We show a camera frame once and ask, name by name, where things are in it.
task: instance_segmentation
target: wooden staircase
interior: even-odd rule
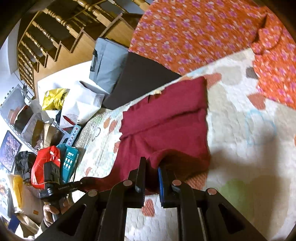
[[[119,14],[108,12],[91,0],[56,0],[38,11],[19,32],[17,59],[21,79],[38,97],[37,82],[46,76],[92,59],[98,37],[106,37],[129,47],[141,14],[128,13],[108,0]],[[134,1],[144,11],[148,3]]]

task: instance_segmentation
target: wooden spindle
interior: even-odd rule
[[[26,32],[26,36],[33,41],[33,43],[41,50],[44,56],[46,56],[46,52],[44,47],[28,32]]]
[[[18,57],[24,63],[24,65],[26,66],[26,68],[32,73],[32,70],[33,69],[27,64],[27,62],[24,60],[24,58],[20,54],[18,55]]]
[[[29,53],[34,57],[34,59],[36,59],[36,61],[38,62],[38,57],[37,55],[30,49],[30,47],[24,42],[21,41],[21,44],[29,51]]]
[[[25,60],[27,61],[27,63],[33,67],[33,62],[29,59],[29,57],[24,53],[24,51],[22,51],[20,48],[18,48],[18,51],[22,54],[22,56],[25,58]]]
[[[147,11],[150,6],[145,0],[132,0],[132,2],[137,4],[144,12]]]
[[[45,14],[55,18],[61,25],[63,25],[64,27],[66,27],[66,29],[70,32],[70,34],[77,38],[79,33],[77,33],[71,24],[69,24],[66,20],[64,20],[61,16],[57,15],[56,13],[54,13],[53,11],[45,8],[42,10]]]
[[[88,11],[90,11],[93,15],[96,16],[97,20],[99,20],[102,24],[104,24],[106,27],[111,23],[111,21],[106,18],[98,9],[96,9],[93,5],[88,4],[84,0],[73,0],[74,2],[77,2],[80,6],[84,7]]]
[[[81,27],[78,23],[76,23],[76,22],[74,21],[74,19],[71,19],[71,22],[74,23],[79,29],[82,29],[82,27]]]
[[[102,9],[100,6],[98,6],[98,5],[94,5],[94,7],[95,7],[96,9],[98,9],[100,12],[102,12],[102,13],[106,14],[107,16],[109,16],[112,20],[114,20],[114,17],[113,17],[110,13],[108,13],[108,12],[106,12],[104,9]]]
[[[96,18],[94,18],[94,17],[93,17],[91,14],[89,14],[88,12],[83,11],[82,13],[83,13],[84,15],[90,17],[90,18],[91,18],[93,21],[95,21],[96,23],[100,23],[99,20],[97,20]]]
[[[116,7],[120,8],[123,13],[128,13],[128,11],[126,11],[123,7],[121,7],[117,2],[112,1],[112,4],[114,4]]]
[[[30,76],[30,79],[33,79],[33,75],[25,68],[25,66],[23,66],[22,63],[19,63],[19,64],[20,64],[19,69],[22,70],[24,73],[26,73],[28,76]]]
[[[51,42],[52,44],[58,49],[59,44],[57,41],[54,39],[54,37],[47,31],[45,30],[40,24],[36,23],[35,21],[32,22],[32,25],[36,28],[38,28]]]
[[[26,73],[26,71],[25,71],[25,69],[23,69],[22,67],[21,68],[19,68],[19,70],[27,77],[27,79],[31,82],[31,83],[33,83],[33,78],[31,77],[31,76],[29,76],[27,73]]]
[[[27,77],[22,72],[20,72],[20,76],[22,77],[22,79],[24,80],[24,82],[28,86],[30,86],[32,90],[34,90],[33,84],[27,79]]]
[[[74,19],[78,22],[80,22],[84,27],[86,26],[86,23],[80,20],[78,17],[74,17]]]

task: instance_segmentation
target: maroon cloth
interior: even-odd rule
[[[85,191],[104,191],[128,178],[147,158],[146,188],[157,189],[157,168],[166,165],[180,179],[209,166],[206,80],[181,81],[148,96],[123,113],[120,145],[111,173]]]

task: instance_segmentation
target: white plastic bag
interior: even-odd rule
[[[60,127],[83,125],[101,108],[104,94],[96,94],[81,83],[75,84],[65,98]]]

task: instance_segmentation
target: orange fabric with pink flowers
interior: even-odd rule
[[[183,75],[250,46],[266,14],[240,0],[155,0],[129,51]]]
[[[255,53],[257,89],[265,97],[296,109],[296,44],[281,21],[268,13],[259,40],[251,45]]]

